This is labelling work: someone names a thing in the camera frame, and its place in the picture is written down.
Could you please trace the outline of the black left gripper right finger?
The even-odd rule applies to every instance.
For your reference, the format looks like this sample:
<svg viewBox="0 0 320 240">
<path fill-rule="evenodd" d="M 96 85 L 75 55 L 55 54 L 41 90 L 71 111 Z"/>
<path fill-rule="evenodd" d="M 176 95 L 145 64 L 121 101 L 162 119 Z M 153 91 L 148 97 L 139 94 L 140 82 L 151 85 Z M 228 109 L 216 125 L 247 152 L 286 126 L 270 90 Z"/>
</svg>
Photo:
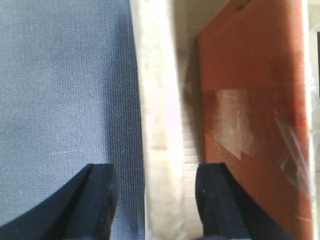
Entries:
<svg viewBox="0 0 320 240">
<path fill-rule="evenodd" d="M 240 186 L 224 163 L 202 163 L 195 199 L 204 240 L 291 240 Z"/>
</svg>

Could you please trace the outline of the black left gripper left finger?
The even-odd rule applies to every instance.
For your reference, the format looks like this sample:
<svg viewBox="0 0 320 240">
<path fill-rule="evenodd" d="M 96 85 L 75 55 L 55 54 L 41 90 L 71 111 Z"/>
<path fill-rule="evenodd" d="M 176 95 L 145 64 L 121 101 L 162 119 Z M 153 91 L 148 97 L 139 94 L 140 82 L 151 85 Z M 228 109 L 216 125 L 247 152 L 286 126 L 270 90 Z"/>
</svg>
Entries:
<svg viewBox="0 0 320 240">
<path fill-rule="evenodd" d="M 108 240 L 118 202 L 114 164 L 88 164 L 53 195 L 1 226 L 2 240 Z"/>
</svg>

